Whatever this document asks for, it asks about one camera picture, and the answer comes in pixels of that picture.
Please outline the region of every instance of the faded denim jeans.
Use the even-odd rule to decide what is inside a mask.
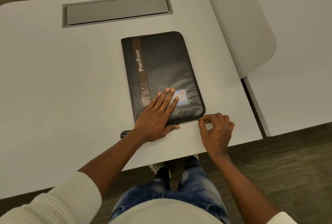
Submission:
[[[227,212],[215,185],[207,178],[194,156],[187,158],[185,171],[179,182],[177,191],[170,191],[168,169],[160,168],[156,178],[141,186],[134,186],[125,192],[113,208],[110,221],[126,210],[153,199],[180,200],[215,216],[225,224],[230,224]]]

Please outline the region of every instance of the perforated knit pattern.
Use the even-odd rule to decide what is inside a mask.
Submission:
[[[94,182],[77,172],[67,182],[30,204],[10,210],[0,224],[89,224],[101,206]],[[194,205],[173,199],[155,199],[139,204],[112,221],[112,224],[220,224],[217,218]],[[274,216],[268,224],[296,224],[286,213]]]

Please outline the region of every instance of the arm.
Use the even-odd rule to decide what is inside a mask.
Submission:
[[[169,88],[157,94],[137,119],[134,129],[122,140],[92,159],[68,181],[38,195],[30,204],[4,214],[0,223],[90,223],[107,188],[135,152],[144,143],[180,128],[178,125],[165,127],[179,100],[176,97],[169,105],[173,95],[174,89]]]
[[[211,130],[205,124],[212,123]],[[280,209],[274,205],[238,168],[226,154],[234,123],[221,113],[206,115],[199,120],[204,147],[223,174],[236,206],[246,224],[265,224]]]

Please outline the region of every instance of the hand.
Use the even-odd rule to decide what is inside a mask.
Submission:
[[[205,124],[212,123],[212,129],[207,130]],[[234,123],[229,121],[229,116],[223,116],[221,113],[205,115],[198,121],[202,143],[209,156],[221,158],[227,156],[226,150],[232,132]]]
[[[145,142],[156,141],[160,138],[164,138],[172,130],[180,129],[179,125],[169,125],[165,127],[179,101],[179,97],[176,97],[169,105],[173,95],[174,88],[171,90],[166,88],[163,94],[158,93],[138,117],[134,130],[143,137]]]

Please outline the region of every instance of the id card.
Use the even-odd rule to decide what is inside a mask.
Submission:
[[[175,90],[170,104],[173,102],[173,100],[177,96],[179,97],[179,101],[178,101],[176,106],[182,106],[182,105],[190,104],[190,99],[189,99],[189,96],[188,96],[187,89]]]

